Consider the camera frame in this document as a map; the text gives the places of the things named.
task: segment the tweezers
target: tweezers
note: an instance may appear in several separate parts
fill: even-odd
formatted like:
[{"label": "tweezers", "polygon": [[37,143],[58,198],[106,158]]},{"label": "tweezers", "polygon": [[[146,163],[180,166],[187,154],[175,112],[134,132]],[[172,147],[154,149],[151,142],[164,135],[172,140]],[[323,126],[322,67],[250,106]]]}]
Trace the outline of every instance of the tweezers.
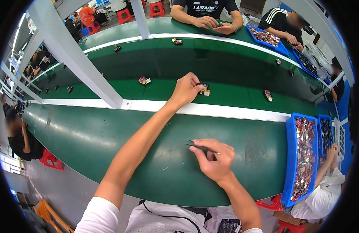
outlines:
[{"label": "tweezers", "polygon": [[211,149],[209,149],[209,148],[207,148],[207,147],[201,147],[201,146],[197,146],[197,145],[195,145],[194,144],[194,142],[193,141],[191,141],[191,140],[189,140],[193,145],[190,145],[190,144],[187,144],[187,143],[185,143],[185,145],[188,145],[188,146],[191,146],[191,147],[196,147],[196,148],[199,148],[199,149],[201,149],[201,150],[203,150],[203,151],[210,151],[210,152],[212,152],[212,153],[216,153],[216,154],[221,154],[221,153],[219,153],[219,152],[215,152],[214,150],[211,150]]}]

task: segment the pile of small parts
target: pile of small parts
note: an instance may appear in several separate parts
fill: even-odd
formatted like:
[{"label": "pile of small parts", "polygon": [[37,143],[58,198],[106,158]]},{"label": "pile of small parts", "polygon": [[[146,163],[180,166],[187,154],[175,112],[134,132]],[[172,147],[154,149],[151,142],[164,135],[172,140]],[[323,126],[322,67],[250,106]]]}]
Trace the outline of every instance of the pile of small parts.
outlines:
[{"label": "pile of small parts", "polygon": [[274,47],[278,47],[280,38],[270,32],[257,31],[255,28],[251,28],[251,32],[257,40],[271,44]]},{"label": "pile of small parts", "polygon": [[313,141],[315,122],[295,117],[296,137],[297,137],[297,170],[295,185],[291,196],[291,201],[298,201],[298,198],[308,193],[311,176],[313,174],[316,155],[311,150]]}]

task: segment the orange shirt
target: orange shirt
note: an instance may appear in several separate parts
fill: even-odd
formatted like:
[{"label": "orange shirt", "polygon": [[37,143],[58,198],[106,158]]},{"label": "orange shirt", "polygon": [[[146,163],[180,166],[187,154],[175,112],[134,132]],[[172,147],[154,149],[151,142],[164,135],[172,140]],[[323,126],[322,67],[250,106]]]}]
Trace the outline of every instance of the orange shirt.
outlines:
[{"label": "orange shirt", "polygon": [[85,7],[79,12],[80,20],[85,26],[92,25],[94,22],[93,9],[90,7]]}]

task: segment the hand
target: hand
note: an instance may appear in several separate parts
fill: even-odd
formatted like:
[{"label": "hand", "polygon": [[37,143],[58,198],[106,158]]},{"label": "hand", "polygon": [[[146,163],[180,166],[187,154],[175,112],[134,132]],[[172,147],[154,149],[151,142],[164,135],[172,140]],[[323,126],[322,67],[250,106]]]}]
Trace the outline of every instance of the hand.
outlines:
[{"label": "hand", "polygon": [[223,23],[221,22],[222,26],[219,26],[218,28],[214,28],[213,31],[222,33],[224,35],[229,35],[237,30],[237,27],[230,23]]},{"label": "hand", "polygon": [[196,139],[193,140],[197,146],[207,147],[220,154],[208,151],[207,156],[204,152],[196,147],[190,147],[189,150],[194,152],[199,161],[200,170],[210,179],[219,183],[227,179],[230,174],[230,166],[235,157],[234,148],[216,139]]},{"label": "hand", "polygon": [[294,47],[295,47],[298,51],[300,51],[300,52],[302,52],[302,51],[303,51],[303,49],[304,49],[304,47],[301,45],[301,43],[300,43],[300,42],[298,42],[298,44],[297,44],[297,45],[294,45]]},{"label": "hand", "polygon": [[189,72],[182,78],[177,80],[177,85],[174,88],[172,97],[168,100],[168,103],[174,103],[178,109],[184,105],[191,103],[198,92],[204,90],[203,85],[196,85],[199,83],[198,77],[193,72]]},{"label": "hand", "polygon": [[218,22],[210,16],[203,16],[201,18],[196,18],[193,25],[197,26],[198,28],[203,27],[206,29],[211,29],[215,28],[216,25],[218,25]]},{"label": "hand", "polygon": [[339,153],[339,147],[336,143],[331,143],[331,147],[328,147],[326,153],[326,160],[332,161],[335,156]]},{"label": "hand", "polygon": [[287,39],[287,41],[289,42],[289,43],[291,43],[292,45],[297,45],[297,44],[299,44],[299,42],[297,41],[297,39],[296,39],[296,37],[294,36],[294,35],[291,35],[291,34],[289,34],[289,33],[286,33],[286,35],[284,36],[286,39]]}]

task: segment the white t-shirt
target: white t-shirt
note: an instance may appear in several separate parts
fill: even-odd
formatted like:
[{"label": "white t-shirt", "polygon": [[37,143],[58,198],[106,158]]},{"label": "white t-shirt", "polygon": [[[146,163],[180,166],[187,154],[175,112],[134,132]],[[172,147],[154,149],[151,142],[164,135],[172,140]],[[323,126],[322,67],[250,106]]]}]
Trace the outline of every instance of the white t-shirt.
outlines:
[{"label": "white t-shirt", "polygon": [[111,3],[111,10],[114,12],[117,12],[127,6],[124,0],[109,0],[109,1]]},{"label": "white t-shirt", "polygon": [[[75,233],[117,233],[118,214],[119,210],[114,204],[104,198],[93,197]],[[175,205],[146,201],[145,205],[133,209],[125,233],[208,233],[203,225],[204,216],[201,214]],[[262,233],[262,230],[253,228],[244,233]]]},{"label": "white t-shirt", "polygon": [[335,168],[330,176],[324,176],[318,187],[292,208],[291,215],[300,219],[320,219],[334,208],[341,194],[345,176]]}]

